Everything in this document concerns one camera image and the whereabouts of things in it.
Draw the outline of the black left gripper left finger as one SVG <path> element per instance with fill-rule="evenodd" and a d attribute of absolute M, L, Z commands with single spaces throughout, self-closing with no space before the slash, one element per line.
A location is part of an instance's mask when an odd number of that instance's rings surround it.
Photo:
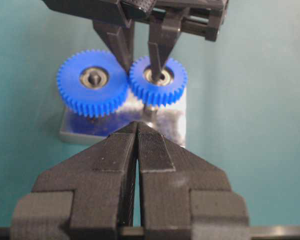
<path fill-rule="evenodd" d="M 116 240 L 132 223 L 137 123 L 42 172 L 14 210 L 13 240 Z"/>

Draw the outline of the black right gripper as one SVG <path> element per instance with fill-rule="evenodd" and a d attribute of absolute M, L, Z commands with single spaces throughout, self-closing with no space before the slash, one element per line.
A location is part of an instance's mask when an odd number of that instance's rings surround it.
<path fill-rule="evenodd" d="M 93 28 L 129 73 L 134 61 L 135 22 L 149 24 L 152 80 L 162 70 L 182 32 L 216 41 L 227 14 L 227 0 L 46 0 L 52 11 L 93 20 Z M 167 16 L 185 12 L 181 19 Z"/>

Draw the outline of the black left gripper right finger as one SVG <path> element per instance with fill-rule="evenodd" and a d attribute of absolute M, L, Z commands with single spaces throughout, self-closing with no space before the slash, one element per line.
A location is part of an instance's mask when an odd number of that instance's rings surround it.
<path fill-rule="evenodd" d="M 145 239 L 249 239 L 245 200 L 223 170 L 144 123 L 137 140 Z"/>

